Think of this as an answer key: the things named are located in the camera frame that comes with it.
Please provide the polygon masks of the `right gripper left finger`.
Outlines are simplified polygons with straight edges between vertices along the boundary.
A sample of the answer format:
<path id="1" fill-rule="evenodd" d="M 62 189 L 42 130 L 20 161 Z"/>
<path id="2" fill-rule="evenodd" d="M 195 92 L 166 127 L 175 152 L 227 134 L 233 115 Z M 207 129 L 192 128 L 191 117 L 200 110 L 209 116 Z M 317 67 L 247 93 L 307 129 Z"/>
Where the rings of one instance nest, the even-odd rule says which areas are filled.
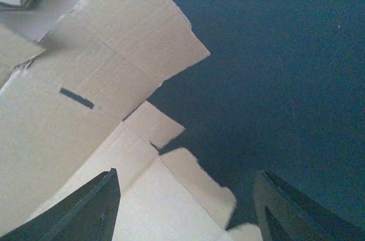
<path id="1" fill-rule="evenodd" d="M 112 168 L 1 240 L 112 240 L 118 209 L 119 180 Z"/>

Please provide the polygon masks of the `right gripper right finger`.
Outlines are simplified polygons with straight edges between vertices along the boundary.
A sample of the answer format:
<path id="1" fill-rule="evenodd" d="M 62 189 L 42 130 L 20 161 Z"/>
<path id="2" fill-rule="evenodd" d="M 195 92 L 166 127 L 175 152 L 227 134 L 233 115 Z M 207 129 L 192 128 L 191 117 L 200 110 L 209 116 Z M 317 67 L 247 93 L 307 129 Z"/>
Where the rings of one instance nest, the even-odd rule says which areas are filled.
<path id="1" fill-rule="evenodd" d="M 263 240 L 364 240 L 364 230 L 273 173 L 257 172 L 253 198 Z"/>

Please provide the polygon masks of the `cardboard box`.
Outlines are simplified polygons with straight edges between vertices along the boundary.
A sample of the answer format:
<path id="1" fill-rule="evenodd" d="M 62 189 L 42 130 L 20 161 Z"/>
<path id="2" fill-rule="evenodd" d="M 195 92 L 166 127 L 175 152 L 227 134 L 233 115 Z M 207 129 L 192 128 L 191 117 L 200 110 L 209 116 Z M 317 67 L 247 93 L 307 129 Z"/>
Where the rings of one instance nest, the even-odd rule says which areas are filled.
<path id="1" fill-rule="evenodd" d="M 1 237 L 115 168 L 112 240 L 261 240 L 188 149 L 158 153 L 184 128 L 148 97 L 208 55 L 172 0 L 80 0 L 39 46 L 1 28 Z"/>

